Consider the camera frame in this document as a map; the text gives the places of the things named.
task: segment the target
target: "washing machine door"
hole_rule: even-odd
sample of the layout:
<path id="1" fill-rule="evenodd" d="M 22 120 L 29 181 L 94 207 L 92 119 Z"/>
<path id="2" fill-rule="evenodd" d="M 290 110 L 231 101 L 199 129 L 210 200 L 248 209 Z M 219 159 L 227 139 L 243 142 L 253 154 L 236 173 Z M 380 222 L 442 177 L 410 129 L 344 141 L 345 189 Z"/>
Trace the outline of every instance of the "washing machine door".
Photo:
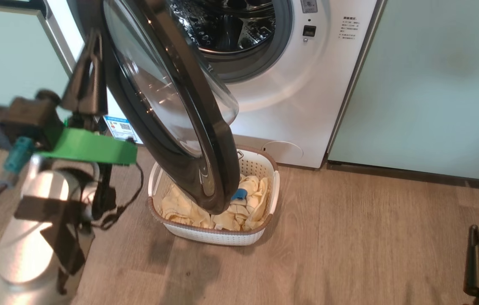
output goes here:
<path id="1" fill-rule="evenodd" d="M 229 124 L 238 105 L 165 0 L 68 0 L 84 37 L 102 34 L 106 83 L 158 164 L 210 213 L 239 185 Z"/>

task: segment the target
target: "blue and white sticker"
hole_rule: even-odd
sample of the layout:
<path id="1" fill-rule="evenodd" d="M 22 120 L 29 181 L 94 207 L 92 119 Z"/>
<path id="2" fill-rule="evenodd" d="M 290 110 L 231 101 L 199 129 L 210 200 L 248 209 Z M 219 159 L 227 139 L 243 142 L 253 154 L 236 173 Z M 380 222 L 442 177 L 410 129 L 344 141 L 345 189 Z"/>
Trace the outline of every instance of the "blue and white sticker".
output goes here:
<path id="1" fill-rule="evenodd" d="M 133 138 L 136 143 L 141 143 L 127 119 L 114 118 L 113 116 L 104 116 L 104 119 L 115 139 L 126 140 Z"/>

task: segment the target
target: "clothes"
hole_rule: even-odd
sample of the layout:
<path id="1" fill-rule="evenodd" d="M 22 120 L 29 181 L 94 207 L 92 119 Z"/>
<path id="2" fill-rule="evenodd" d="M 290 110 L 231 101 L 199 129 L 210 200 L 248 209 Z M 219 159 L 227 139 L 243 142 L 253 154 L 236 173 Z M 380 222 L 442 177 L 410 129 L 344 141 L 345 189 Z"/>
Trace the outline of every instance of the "clothes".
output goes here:
<path id="1" fill-rule="evenodd" d="M 239 188 L 246 199 L 235 199 L 220 215 L 210 215 L 191 201 L 177 186 L 162 200 L 161 215 L 172 222 L 218 230 L 254 230 L 264 223 L 268 178 L 241 176 Z"/>

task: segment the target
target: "brown basket rim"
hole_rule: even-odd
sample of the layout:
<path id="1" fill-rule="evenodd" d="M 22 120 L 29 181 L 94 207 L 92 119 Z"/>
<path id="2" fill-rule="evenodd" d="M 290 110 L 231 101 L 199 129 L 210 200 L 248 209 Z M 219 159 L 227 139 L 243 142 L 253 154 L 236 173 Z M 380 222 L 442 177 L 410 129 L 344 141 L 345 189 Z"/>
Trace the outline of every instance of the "brown basket rim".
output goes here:
<path id="1" fill-rule="evenodd" d="M 247 146 L 242 146 L 242 145 L 238 145 L 238 146 L 236 146 L 236 148 L 241 149 L 241 150 L 245 150 L 245 151 L 250 151 L 252 153 L 256 153 L 256 154 L 264 156 L 265 158 L 267 158 L 270 161 L 271 165 L 273 166 L 274 171 L 276 171 L 276 172 L 278 171 L 277 163 L 265 151 L 261 151 L 261 150 L 258 150 L 258 149 L 252 148 L 252 147 L 247 147 Z M 149 199 L 147 200 L 147 203 L 149 205 L 149 209 L 151 211 L 152 216 L 163 224 L 174 226 L 174 227 L 179 227 L 179 228 L 184 228 L 184 229 L 187 229 L 187 230 L 194 230 L 194 231 L 197 231 L 197 232 L 220 234 L 220 235 L 249 236 L 249 235 L 256 234 L 256 233 L 260 232 L 261 230 L 264 230 L 268 226 L 268 224 L 270 223 L 270 221 L 273 217 L 273 214 L 268 213 L 268 216 L 266 217 L 266 220 L 264 220 L 264 223 L 261 226 L 259 226 L 258 228 L 254 229 L 254 230 L 244 230 L 244 231 L 240 231 L 240 230 L 217 230 L 217 229 L 200 228 L 200 227 L 195 227 L 195 226 L 184 225 L 184 224 L 180 224 L 178 222 L 172 222 L 171 220 L 167 220 L 166 218 L 164 218 L 160 214 L 158 214 L 158 212 L 155 209 L 155 205 L 152 202 L 152 197 L 149 197 Z"/>

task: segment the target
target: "gray label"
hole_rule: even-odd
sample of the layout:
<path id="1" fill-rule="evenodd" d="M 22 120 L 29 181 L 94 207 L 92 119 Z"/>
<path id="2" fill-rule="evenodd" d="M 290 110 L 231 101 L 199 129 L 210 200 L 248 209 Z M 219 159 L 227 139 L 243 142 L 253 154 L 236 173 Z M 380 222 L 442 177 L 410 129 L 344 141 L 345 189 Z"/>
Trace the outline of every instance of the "gray label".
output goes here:
<path id="1" fill-rule="evenodd" d="M 309 12 L 318 12 L 316 6 L 316 0 L 301 0 L 302 1 L 302 10 L 304 14 Z"/>

